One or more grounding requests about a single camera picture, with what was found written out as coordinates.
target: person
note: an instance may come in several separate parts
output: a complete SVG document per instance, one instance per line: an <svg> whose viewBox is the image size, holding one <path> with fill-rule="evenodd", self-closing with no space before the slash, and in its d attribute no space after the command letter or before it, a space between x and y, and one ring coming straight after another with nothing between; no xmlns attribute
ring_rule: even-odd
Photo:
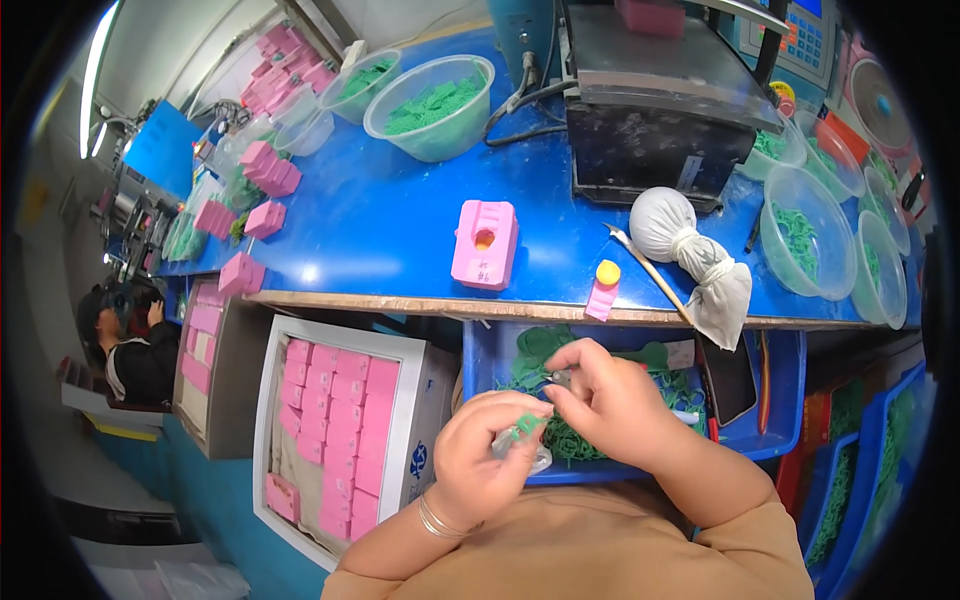
<svg viewBox="0 0 960 600"><path fill-rule="evenodd" d="M139 406L168 406L174 392L177 330L163 319L163 302L147 313L146 338L121 339L120 319L110 294L96 285L77 306L77 328L104 370L115 399Z"/></svg>
<svg viewBox="0 0 960 600"><path fill-rule="evenodd" d="M593 340L545 363L568 366L579 366L570 390L545 388L552 404L518 392L466 402L437 438L436 482L347 549L322 599L813 598L796 527L763 470L683 425L646 371ZM502 461L492 438L555 409L661 492L524 490L544 424Z"/></svg>

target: white cloth bag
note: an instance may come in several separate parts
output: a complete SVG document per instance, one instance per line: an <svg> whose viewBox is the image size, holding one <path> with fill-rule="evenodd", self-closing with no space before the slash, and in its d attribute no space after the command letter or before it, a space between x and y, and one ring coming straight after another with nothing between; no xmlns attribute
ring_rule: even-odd
<svg viewBox="0 0 960 600"><path fill-rule="evenodd" d="M630 237L650 260L678 262L699 283L686 310L697 330L724 350L735 350L747 320L754 281L750 267L735 262L723 246L697 233L686 196L651 187L630 210Z"/></svg>

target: woman's right hand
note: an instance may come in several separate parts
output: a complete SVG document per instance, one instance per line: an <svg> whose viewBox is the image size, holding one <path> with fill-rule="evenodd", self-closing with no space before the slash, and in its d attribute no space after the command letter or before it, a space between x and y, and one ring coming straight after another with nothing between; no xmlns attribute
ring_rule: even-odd
<svg viewBox="0 0 960 600"><path fill-rule="evenodd" d="M575 366L570 390L548 385L544 392L567 424L616 461L656 473L671 437L690 431L666 407L647 371L590 338L563 346L544 366Z"/></svg>

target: white label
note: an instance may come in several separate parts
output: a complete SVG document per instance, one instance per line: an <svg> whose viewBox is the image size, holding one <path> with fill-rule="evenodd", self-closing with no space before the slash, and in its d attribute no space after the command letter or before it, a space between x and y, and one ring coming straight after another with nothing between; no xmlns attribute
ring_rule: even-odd
<svg viewBox="0 0 960 600"><path fill-rule="evenodd" d="M682 340L680 342L667 342L666 346L666 367L670 371L679 369L689 369L693 366L696 355L696 345L693 340Z"/></svg>

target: white box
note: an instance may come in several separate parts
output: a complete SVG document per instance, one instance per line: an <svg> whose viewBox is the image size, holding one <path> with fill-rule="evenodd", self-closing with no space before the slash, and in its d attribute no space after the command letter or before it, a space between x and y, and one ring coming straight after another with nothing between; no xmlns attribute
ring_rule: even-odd
<svg viewBox="0 0 960 600"><path fill-rule="evenodd" d="M400 363L380 488L378 523L416 500L423 488L433 481L433 445L441 428L450 419L450 400L460 366L455 356L423 340L274 316L256 405L253 513L301 554L332 572L340 557L267 507L265 481L271 463L274 407L279 401L282 366L291 338Z"/></svg>

